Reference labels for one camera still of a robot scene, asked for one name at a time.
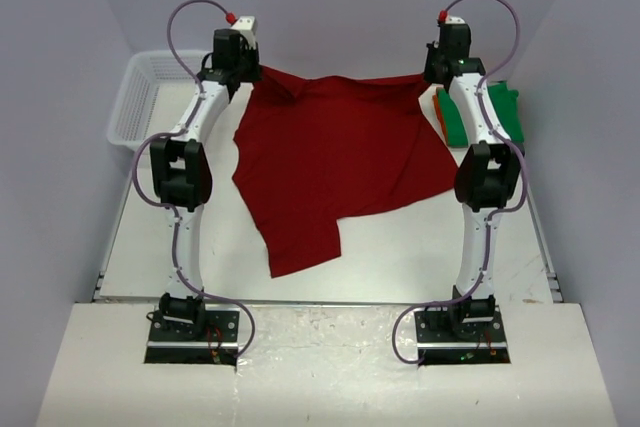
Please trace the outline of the red t shirt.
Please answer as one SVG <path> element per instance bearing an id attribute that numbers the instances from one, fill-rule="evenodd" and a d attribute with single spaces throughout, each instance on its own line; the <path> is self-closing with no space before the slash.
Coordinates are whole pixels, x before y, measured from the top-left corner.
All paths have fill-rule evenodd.
<path id="1" fill-rule="evenodd" d="M 234 135 L 234 183 L 272 277 L 341 254 L 343 218 L 385 213 L 444 192 L 456 162 L 424 116 L 418 74 L 305 79 L 267 67 Z"/>

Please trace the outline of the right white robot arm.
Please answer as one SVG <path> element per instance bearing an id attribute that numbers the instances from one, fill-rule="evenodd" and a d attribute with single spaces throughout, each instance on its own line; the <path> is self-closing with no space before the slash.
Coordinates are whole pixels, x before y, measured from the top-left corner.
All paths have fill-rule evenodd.
<path id="1" fill-rule="evenodd" d="M 471 29 L 460 17 L 438 20 L 439 39 L 428 44 L 424 78 L 440 84 L 461 117 L 468 148 L 454 180 L 464 238 L 452 299 L 429 308 L 429 327 L 452 340 L 472 342 L 495 323 L 493 282 L 495 236 L 520 173 L 510 137 L 500 124 L 486 87 L 486 71 L 470 56 Z"/>

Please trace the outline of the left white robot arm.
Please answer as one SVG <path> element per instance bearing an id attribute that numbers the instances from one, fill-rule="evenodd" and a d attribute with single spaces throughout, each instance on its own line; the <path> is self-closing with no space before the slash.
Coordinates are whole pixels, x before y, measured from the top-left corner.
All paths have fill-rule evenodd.
<path id="1" fill-rule="evenodd" d="M 171 213 L 173 270 L 159 302 L 158 322 L 179 340 L 196 340 L 210 328 L 199 266 L 200 225 L 213 192 L 205 143 L 218 117 L 243 83 L 260 79 L 255 35 L 218 29 L 213 50 L 195 74 L 194 97 L 172 132 L 149 146 L 154 193 Z"/>

